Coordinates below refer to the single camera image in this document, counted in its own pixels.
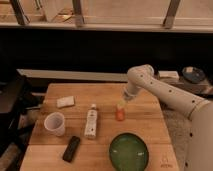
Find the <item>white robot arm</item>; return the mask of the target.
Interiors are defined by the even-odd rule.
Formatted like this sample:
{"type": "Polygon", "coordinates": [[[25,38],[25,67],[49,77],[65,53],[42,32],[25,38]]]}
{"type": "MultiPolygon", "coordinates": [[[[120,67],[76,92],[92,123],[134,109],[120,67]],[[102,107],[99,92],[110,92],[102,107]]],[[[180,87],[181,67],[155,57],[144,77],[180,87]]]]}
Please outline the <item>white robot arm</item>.
{"type": "Polygon", "coordinates": [[[184,171],[213,171],[213,102],[156,79],[149,64],[127,71],[124,101],[134,99],[141,89],[191,121],[184,171]]]}

